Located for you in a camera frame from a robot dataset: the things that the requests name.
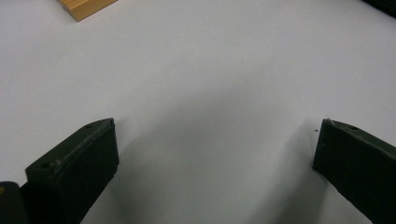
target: wooden object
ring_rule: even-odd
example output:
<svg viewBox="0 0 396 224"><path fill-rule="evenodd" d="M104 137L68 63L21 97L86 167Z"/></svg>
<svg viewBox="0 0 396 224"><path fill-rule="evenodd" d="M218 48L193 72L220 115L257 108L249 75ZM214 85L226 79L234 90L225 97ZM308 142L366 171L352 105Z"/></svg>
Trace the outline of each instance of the wooden object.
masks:
<svg viewBox="0 0 396 224"><path fill-rule="evenodd" d="M117 0L60 0L64 9L76 20L82 21Z"/></svg>

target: white surface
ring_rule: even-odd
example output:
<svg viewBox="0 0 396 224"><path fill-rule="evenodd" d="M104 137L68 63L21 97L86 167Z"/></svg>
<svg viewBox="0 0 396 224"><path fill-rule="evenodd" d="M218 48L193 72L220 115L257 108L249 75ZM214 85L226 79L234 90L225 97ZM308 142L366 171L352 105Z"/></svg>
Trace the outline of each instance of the white surface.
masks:
<svg viewBox="0 0 396 224"><path fill-rule="evenodd" d="M357 0L0 2L0 179L114 117L83 223L370 223L310 169L322 119L396 145L396 20Z"/></svg>

